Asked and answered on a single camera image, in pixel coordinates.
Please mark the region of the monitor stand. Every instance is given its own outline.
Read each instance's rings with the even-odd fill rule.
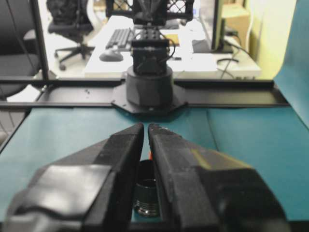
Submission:
[[[233,53],[233,48],[230,45],[224,44],[223,47],[220,47],[218,50],[213,51],[206,40],[193,40],[192,47],[194,53],[213,53],[213,54],[229,54]]]

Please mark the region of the white desk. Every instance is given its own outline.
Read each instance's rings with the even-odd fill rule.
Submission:
[[[97,44],[87,66],[84,70],[85,77],[90,78],[121,78],[123,72],[133,65],[133,58],[130,52],[122,52],[124,60],[121,62],[103,62],[99,56],[105,51],[105,46],[110,40],[115,29],[133,28],[131,19],[122,16],[112,16],[107,25],[94,38],[94,44]],[[204,39],[205,34],[202,26],[197,21],[190,22],[186,27],[179,30],[162,30],[163,34],[178,34],[180,46],[176,48],[174,57],[181,57],[182,60],[169,60],[168,65],[173,69],[174,78],[191,79],[219,79],[227,62],[221,62],[217,65],[217,60],[231,58],[231,54],[194,54],[192,48],[193,39]],[[227,38],[230,42],[236,43],[232,38]],[[239,63],[231,62],[228,72],[235,78],[252,79],[261,74],[261,69],[244,52],[240,52],[236,57]],[[228,74],[224,79],[231,79]]]

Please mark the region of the computer mouse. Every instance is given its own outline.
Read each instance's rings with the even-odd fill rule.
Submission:
[[[100,60],[104,62],[120,62],[124,60],[124,57],[120,52],[108,49],[100,56]]]

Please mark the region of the teal mat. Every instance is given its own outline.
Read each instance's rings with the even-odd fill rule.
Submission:
[[[309,219],[309,131],[292,108],[182,109],[166,118],[136,118],[116,109],[34,109],[0,155],[0,220],[13,195],[40,166],[145,124],[142,159],[148,158],[151,122],[203,147],[219,150],[255,167],[275,192],[289,219]]]
[[[280,91],[309,127],[309,1],[296,2],[284,64],[275,78]]]

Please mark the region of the wall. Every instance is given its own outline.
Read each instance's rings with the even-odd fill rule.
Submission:
[[[260,79],[273,79],[281,69],[295,4],[296,0],[246,1],[246,8],[252,6],[254,12],[250,53],[262,69]]]

